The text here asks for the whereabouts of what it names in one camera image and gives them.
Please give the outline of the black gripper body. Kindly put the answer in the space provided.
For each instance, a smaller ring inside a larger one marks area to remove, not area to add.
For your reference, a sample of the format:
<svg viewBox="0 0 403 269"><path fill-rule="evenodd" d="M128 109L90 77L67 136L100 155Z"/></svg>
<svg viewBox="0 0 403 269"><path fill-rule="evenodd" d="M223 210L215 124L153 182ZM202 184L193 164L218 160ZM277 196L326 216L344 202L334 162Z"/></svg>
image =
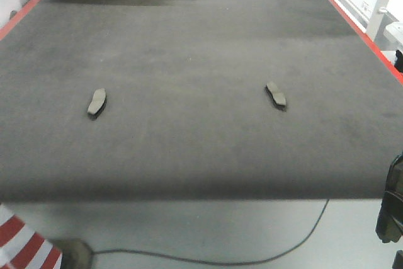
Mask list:
<svg viewBox="0 0 403 269"><path fill-rule="evenodd" d="M402 154L390 165L375 232L384 244L402 238Z"/></svg>

